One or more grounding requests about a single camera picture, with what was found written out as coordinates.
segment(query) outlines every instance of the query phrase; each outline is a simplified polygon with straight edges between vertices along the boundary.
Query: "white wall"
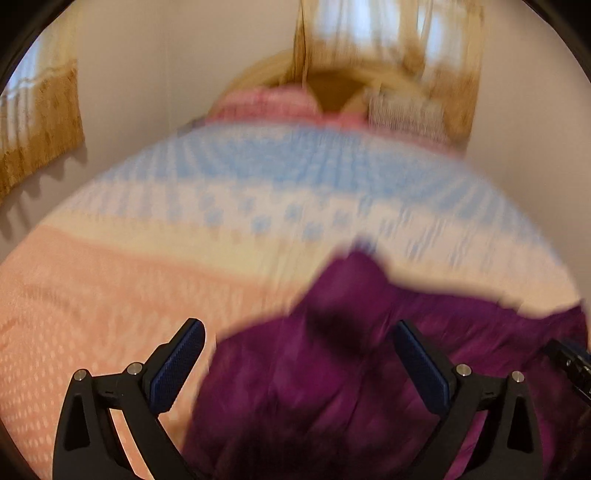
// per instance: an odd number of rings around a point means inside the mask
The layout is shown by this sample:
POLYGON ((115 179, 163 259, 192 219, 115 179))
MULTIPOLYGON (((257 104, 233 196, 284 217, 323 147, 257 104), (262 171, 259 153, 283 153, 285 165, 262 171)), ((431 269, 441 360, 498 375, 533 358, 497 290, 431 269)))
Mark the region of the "white wall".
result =
POLYGON ((486 7, 468 157, 538 223, 591 299, 591 83, 523 2, 486 7))
POLYGON ((171 127, 205 114, 245 68, 293 45, 299 0, 171 0, 171 127))
POLYGON ((168 132, 167 0, 77 0, 80 114, 85 146, 17 187, 0 206, 0 259, 99 172, 168 132))

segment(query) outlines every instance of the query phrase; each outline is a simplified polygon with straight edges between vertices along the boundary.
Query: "black mount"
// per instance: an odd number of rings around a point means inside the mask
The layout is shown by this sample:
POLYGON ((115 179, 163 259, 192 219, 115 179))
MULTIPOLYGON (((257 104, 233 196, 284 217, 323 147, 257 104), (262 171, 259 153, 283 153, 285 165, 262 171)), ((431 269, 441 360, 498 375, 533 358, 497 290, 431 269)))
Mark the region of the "black mount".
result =
MULTIPOLYGON (((474 374, 467 365, 456 367, 410 322, 398 322, 391 335, 426 407, 441 417, 405 480, 443 480, 481 410, 488 410, 488 416, 460 478, 541 480, 540 435, 523 375, 493 378, 474 374)), ((204 343, 203 324, 189 319, 145 364, 133 363, 120 374, 101 377, 78 370, 57 428, 54 480, 139 480, 109 409, 123 411, 155 480, 206 480, 189 468, 158 421, 158 414, 172 406, 204 343)))

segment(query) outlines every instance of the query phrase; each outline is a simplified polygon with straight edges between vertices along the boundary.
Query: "sheer curtain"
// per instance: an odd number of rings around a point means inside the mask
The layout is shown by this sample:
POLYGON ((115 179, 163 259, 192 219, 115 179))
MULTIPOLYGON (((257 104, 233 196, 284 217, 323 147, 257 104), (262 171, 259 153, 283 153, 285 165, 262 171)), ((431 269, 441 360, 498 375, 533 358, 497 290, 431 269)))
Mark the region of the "sheer curtain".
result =
POLYGON ((401 69, 441 101, 452 138, 469 136, 480 79, 477 0, 301 0, 286 81, 360 65, 401 69))
POLYGON ((84 141, 78 106, 78 2, 27 51, 0 95, 0 200, 84 141))

